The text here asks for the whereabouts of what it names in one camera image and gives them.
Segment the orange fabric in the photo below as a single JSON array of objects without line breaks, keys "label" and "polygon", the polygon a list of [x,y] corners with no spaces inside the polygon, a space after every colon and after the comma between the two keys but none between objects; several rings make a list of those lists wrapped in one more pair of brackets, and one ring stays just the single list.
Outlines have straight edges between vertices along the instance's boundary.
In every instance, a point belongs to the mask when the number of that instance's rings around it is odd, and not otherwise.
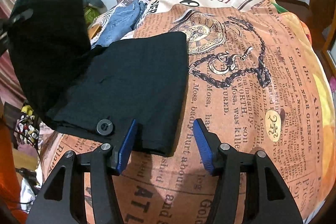
[{"label": "orange fabric", "polygon": [[14,168],[11,139],[8,128],[0,120],[0,198],[4,200],[12,215],[21,223],[28,214],[20,208],[20,185]]}]

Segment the folded denim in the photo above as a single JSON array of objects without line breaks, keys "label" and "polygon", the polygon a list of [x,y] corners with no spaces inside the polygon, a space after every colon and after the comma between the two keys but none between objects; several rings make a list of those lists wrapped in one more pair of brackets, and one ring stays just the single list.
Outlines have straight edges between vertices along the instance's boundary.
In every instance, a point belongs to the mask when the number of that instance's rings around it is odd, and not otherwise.
[{"label": "folded denim", "polygon": [[117,7],[99,39],[92,44],[91,48],[96,45],[108,47],[112,42],[120,40],[128,32],[133,31],[145,8],[146,4],[139,0],[134,0],[126,7]]}]

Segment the folded black garment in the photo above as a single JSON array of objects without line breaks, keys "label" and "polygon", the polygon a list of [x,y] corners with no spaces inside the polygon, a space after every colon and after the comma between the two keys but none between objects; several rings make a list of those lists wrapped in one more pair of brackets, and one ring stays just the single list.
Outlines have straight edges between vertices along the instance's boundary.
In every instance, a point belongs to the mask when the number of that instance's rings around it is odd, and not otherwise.
[{"label": "folded black garment", "polygon": [[13,9],[14,15],[33,9],[8,32],[29,103],[53,130],[100,142],[100,120],[117,130],[135,118],[133,149],[168,156],[188,75],[186,35],[124,39],[90,50],[82,0],[69,1],[18,0]]}]

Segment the pocket watch print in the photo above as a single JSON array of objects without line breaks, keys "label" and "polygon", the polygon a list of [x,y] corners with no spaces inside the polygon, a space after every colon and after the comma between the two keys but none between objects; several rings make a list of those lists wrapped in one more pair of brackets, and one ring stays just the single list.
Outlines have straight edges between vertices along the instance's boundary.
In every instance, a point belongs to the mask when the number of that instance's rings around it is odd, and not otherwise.
[{"label": "pocket watch print", "polygon": [[169,32],[182,31],[187,36],[188,54],[201,54],[226,41],[222,24],[213,15],[187,10]]}]

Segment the blue rubber pad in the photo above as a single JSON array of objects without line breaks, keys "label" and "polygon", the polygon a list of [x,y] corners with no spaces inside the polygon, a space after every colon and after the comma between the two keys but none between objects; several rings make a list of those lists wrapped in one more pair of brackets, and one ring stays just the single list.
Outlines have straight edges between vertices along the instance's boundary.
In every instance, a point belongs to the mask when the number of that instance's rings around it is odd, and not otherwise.
[{"label": "blue rubber pad", "polygon": [[128,160],[129,160],[129,157],[131,155],[131,151],[134,145],[137,128],[138,128],[137,122],[136,120],[133,120],[132,125],[127,132],[127,135],[124,139],[124,143],[121,146],[119,154],[118,154],[117,171],[119,174],[121,174],[127,166],[127,163],[128,163]]},{"label": "blue rubber pad", "polygon": [[194,121],[193,132],[203,166],[206,171],[212,174],[215,169],[212,164],[212,152],[197,120]]}]

